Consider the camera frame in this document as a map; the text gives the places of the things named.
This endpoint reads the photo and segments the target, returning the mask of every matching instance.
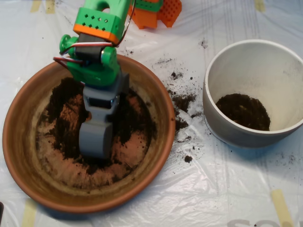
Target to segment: pot rim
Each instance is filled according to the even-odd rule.
[[[131,64],[134,64],[136,67],[140,68],[141,70],[143,70],[147,75],[149,75],[151,77],[151,79],[158,85],[159,89],[160,89],[160,93],[162,94],[162,97],[164,98],[165,102],[166,102],[166,111],[168,113],[168,116],[175,116],[174,114],[174,108],[170,99],[170,96],[166,90],[166,88],[164,87],[164,85],[162,84],[162,82],[158,79],[158,77],[152,72],[150,71],[147,67],[145,67],[144,65],[140,64],[139,62],[127,58],[125,56],[122,55],[118,55],[118,61],[127,61]],[[49,65],[47,65],[46,67],[44,67],[43,69],[41,69],[39,72],[37,72],[33,77],[31,77],[26,83],[25,85],[20,89],[20,91],[17,93],[16,97],[14,98],[12,104],[9,107],[8,113],[6,115],[5,118],[5,122],[4,122],[4,127],[3,127],[3,135],[2,135],[2,147],[3,147],[3,154],[4,154],[4,159],[6,162],[6,165],[9,169],[9,172],[11,174],[11,176],[13,177],[13,179],[15,180],[15,182],[17,183],[17,185],[29,196],[31,197],[33,200],[37,201],[38,203],[49,207],[51,209],[54,210],[58,210],[58,211],[63,211],[63,212],[69,212],[69,213],[92,213],[92,212],[97,212],[97,211],[103,211],[103,210],[108,210],[111,209],[113,207],[122,205],[123,203],[127,202],[128,200],[130,200],[131,198],[133,198],[134,196],[136,196],[138,193],[140,193],[144,188],[146,188],[150,182],[153,181],[153,179],[157,176],[157,174],[160,172],[160,170],[163,168],[173,141],[174,141],[174,137],[175,137],[175,121],[169,121],[169,130],[168,130],[168,136],[167,136],[167,142],[164,146],[162,155],[160,156],[158,162],[156,163],[155,167],[150,171],[150,173],[141,181],[139,182],[134,188],[132,188],[131,190],[129,190],[127,193],[114,198],[111,201],[106,201],[104,203],[100,203],[100,204],[95,204],[95,205],[89,205],[89,206],[69,206],[69,205],[63,205],[63,204],[58,204],[56,202],[53,202],[47,198],[42,197],[40,194],[35,193],[33,190],[31,190],[30,187],[28,187],[28,185],[25,183],[24,179],[22,179],[17,171],[15,170],[14,164],[10,158],[10,152],[8,149],[8,131],[9,131],[9,126],[11,125],[11,116],[12,113],[14,111],[14,109],[17,106],[17,102],[20,99],[20,97],[23,96],[23,94],[26,92],[27,87],[33,83],[37,78],[39,78],[45,71],[48,71],[50,68],[55,67],[58,63],[53,62]]]
[[[205,88],[206,88],[206,94],[207,97],[209,98],[212,106],[215,108],[215,110],[217,111],[217,113],[226,121],[228,121],[230,124],[232,124],[233,126],[239,128],[241,131],[244,132],[248,132],[248,133],[252,133],[252,134],[257,134],[257,135],[276,135],[276,134],[283,134],[283,133],[287,133],[289,131],[292,131],[298,127],[300,127],[303,124],[303,119],[301,119],[298,123],[294,124],[293,126],[290,126],[288,128],[285,129],[281,129],[281,130],[275,130],[275,131],[261,131],[261,130],[255,130],[255,129],[250,129],[247,127],[244,127],[234,121],[232,121],[231,119],[229,119],[227,116],[225,116],[217,107],[217,105],[214,103],[213,98],[211,97],[210,91],[209,91],[209,87],[208,87],[208,78],[209,78],[209,72],[210,69],[212,68],[214,62],[217,60],[217,58],[225,51],[241,45],[241,44],[251,44],[251,43],[259,43],[259,44],[268,44],[271,46],[275,46],[279,49],[282,49],[284,51],[286,51],[287,53],[289,53],[290,55],[292,55],[293,57],[295,57],[302,65],[303,65],[303,59],[298,56],[294,51],[290,50],[289,48],[281,45],[281,44],[277,44],[275,42],[272,41],[268,41],[268,40],[261,40],[261,39],[249,39],[249,40],[243,40],[243,41],[239,41],[233,44],[230,44],[228,46],[226,46],[225,48],[223,48],[221,51],[219,51],[215,57],[211,60],[211,62],[209,63],[207,69],[206,69],[206,73],[205,73],[205,79],[204,79],[204,84],[205,84]]]

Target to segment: orange 3d-printed part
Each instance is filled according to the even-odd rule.
[[[159,0],[149,0],[149,2],[157,2]],[[128,10],[128,15],[132,13],[132,5]],[[182,10],[180,0],[164,0],[163,6],[159,12],[150,12],[143,9],[134,9],[133,22],[139,29],[145,27],[157,28],[157,20],[161,20],[166,27],[172,27]]]
[[[164,0],[162,8],[158,12],[158,19],[160,19],[166,27],[172,27],[181,10],[182,3],[180,0]]]

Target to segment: masking tape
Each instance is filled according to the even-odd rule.
[[[34,227],[37,204],[32,199],[25,201],[22,227]]]
[[[271,198],[274,202],[281,227],[294,227],[281,189],[273,190]]]
[[[41,5],[41,0],[33,0],[32,8],[30,9],[31,13],[35,13],[39,10],[39,7]]]
[[[265,12],[265,5],[263,0],[255,0],[255,8],[257,11],[263,13]]]
[[[47,14],[55,13],[55,0],[46,0],[45,1],[45,8]]]

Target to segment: white ceramic pot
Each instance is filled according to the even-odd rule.
[[[270,131],[243,127],[218,109],[216,102],[234,93],[249,95],[263,104],[270,117]],[[203,107],[210,129],[222,141],[243,148],[273,144],[303,124],[303,60],[270,41],[229,45],[206,70]]]

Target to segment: plastic sheet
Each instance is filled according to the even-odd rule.
[[[38,70],[58,56],[63,34],[72,27],[84,0],[0,1],[0,122],[14,96]],[[264,149],[243,150],[210,135],[203,115],[205,69],[223,47],[262,38],[285,45],[303,57],[301,0],[191,0],[172,29],[131,23],[120,54],[151,69],[177,95],[195,94],[189,126],[176,135],[170,156],[156,179],[137,197],[114,210],[69,215],[33,205],[16,185],[0,152],[1,227],[244,227],[280,226],[270,192],[282,189],[294,226],[303,226],[303,128]],[[171,74],[182,74],[174,79]],[[186,163],[189,155],[192,162]]]

